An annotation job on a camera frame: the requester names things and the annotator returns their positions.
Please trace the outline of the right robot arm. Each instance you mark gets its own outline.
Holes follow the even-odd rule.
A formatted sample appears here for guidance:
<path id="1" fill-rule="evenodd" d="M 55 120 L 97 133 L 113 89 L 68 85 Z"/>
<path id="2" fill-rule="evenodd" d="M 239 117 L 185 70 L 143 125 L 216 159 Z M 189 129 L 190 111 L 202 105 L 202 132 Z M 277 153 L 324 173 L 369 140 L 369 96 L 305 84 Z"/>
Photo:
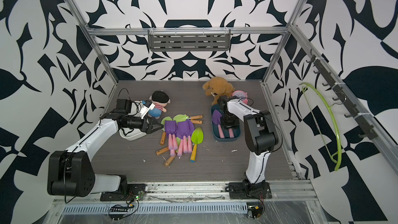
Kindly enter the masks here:
<path id="1" fill-rule="evenodd" d="M 231 199 L 271 197 L 265 170 L 269 156 L 282 144 L 277 134 L 280 128 L 272 121 L 270 112 L 256 110 L 238 97 L 221 96 L 218 105 L 223 112 L 222 128 L 234 128 L 239 121 L 243 122 L 245 142 L 250 151 L 245 179 L 241 183 L 229 183 L 226 192 Z"/>

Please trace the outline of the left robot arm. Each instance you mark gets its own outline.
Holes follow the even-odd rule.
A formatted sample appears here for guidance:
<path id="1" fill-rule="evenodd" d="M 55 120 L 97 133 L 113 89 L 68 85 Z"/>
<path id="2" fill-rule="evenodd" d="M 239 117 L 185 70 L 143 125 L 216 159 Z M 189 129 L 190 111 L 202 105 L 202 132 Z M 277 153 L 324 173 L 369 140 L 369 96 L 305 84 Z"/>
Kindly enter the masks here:
<path id="1" fill-rule="evenodd" d="M 151 134 L 163 128 L 156 119 L 123 113 L 102 116 L 95 127 L 76 144 L 55 151 L 49 158 L 47 193 L 51 196 L 86 197 L 89 194 L 117 192 L 127 194 L 121 175 L 96 174 L 91 161 L 99 149 L 122 128 Z"/>

